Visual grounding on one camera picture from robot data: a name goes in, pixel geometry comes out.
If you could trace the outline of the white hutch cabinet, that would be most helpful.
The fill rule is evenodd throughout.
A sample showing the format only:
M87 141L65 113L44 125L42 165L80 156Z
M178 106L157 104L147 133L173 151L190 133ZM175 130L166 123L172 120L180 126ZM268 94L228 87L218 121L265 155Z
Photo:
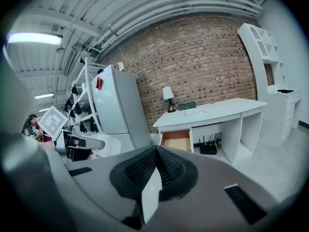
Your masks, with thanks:
M272 32L244 23L238 29L250 58L259 101L263 108L260 135L274 147L281 146L292 128L297 128L300 114L301 90L289 88L284 62ZM279 93L278 89L294 90Z

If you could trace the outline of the group of black devices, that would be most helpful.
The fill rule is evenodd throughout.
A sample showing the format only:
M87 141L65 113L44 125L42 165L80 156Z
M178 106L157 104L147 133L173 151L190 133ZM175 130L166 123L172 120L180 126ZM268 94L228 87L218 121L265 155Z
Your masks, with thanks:
M74 84L65 103L65 112L70 130L81 133L99 133L101 128L89 83Z

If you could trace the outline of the wooden drawer white front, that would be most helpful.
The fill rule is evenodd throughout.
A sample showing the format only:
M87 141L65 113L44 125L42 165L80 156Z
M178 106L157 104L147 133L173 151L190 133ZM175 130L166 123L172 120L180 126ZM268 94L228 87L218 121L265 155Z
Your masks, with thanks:
M191 139L190 130L164 131L161 133L160 146L192 152Z

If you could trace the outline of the white desk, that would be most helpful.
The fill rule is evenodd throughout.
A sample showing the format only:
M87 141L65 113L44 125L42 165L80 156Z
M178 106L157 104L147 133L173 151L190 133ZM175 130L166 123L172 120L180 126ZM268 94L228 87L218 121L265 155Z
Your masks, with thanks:
M197 116L185 116L186 110L164 113L154 127L164 131L191 131L192 153L198 149L199 140L212 134L218 142L217 149L225 153L225 160L232 165L252 158L259 139L263 101L234 98L197 106L206 111Z

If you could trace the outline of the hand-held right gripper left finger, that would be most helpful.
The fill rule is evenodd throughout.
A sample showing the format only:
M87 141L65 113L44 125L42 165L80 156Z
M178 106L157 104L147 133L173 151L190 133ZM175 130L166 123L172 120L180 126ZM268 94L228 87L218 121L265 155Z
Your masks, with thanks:
M141 208L122 197L110 181L112 169L146 151L138 150L93 160L64 164L55 151L47 151L55 190L48 222L55 231L132 231Z

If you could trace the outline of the dark green box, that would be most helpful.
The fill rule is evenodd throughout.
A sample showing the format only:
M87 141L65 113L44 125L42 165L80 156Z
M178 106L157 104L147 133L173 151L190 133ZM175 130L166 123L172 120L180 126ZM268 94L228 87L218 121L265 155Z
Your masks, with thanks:
M196 108L196 103L194 101L178 105L179 111L183 111L183 110L187 110L187 109L194 109L194 108Z

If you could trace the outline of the white wipes packet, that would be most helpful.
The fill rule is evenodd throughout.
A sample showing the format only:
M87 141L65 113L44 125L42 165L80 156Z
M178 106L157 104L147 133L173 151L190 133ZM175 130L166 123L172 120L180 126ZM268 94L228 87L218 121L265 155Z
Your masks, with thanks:
M202 115L205 114L206 111L203 109L198 109L198 108L194 108L194 109L187 109L185 116L197 116L197 115Z

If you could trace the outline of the black router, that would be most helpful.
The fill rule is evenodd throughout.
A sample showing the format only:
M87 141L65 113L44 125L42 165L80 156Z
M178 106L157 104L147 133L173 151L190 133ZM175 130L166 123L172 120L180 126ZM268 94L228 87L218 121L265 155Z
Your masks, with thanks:
M213 137L211 134L207 140L203 136L203 140L199 140L200 154L203 155L216 155L217 154L217 140L216 136Z

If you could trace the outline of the grey refrigerator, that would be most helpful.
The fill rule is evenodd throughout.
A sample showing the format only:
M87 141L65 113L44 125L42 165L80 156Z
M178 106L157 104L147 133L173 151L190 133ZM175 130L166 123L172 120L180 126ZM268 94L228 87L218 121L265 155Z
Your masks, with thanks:
M96 89L97 77L104 83ZM111 65L91 82L95 108L103 133L97 138L105 142L96 155L107 157L153 145L136 79Z

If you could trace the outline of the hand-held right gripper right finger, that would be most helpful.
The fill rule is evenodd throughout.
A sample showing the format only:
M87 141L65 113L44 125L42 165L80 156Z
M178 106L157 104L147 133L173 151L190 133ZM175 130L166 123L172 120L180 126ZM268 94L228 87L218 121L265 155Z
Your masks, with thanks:
M196 166L197 183L181 199L159 202L141 232L261 232L268 228L279 203L265 188L225 161L170 147L167 150ZM239 186L266 216L249 224L225 192L230 186Z

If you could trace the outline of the white shade table lamp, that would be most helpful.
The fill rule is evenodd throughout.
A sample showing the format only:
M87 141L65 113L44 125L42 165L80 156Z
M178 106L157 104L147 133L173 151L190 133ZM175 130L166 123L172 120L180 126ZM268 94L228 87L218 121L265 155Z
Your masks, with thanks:
M168 101L169 102L169 108L168 108L168 113L172 113L175 112L175 102L174 102L174 95L173 92L171 90L171 87L164 87L163 88L163 100Z

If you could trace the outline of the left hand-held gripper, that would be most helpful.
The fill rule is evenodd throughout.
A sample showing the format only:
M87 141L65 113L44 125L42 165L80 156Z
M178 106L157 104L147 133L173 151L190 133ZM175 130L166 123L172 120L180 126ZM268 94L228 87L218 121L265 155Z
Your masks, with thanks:
M72 134L63 129L67 121L68 119L52 106L38 121L38 125L51 137L55 151L64 162L94 159L93 149L103 149L105 142Z

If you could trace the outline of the white shelf rack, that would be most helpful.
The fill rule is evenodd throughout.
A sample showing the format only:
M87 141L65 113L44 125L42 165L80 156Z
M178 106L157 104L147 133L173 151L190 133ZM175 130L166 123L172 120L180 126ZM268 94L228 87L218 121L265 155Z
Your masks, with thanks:
M78 130L82 125L88 133L102 133L91 82L105 66L95 63L92 57L85 57L80 59L78 67L80 71L67 90L68 97L64 107L68 125L73 130Z

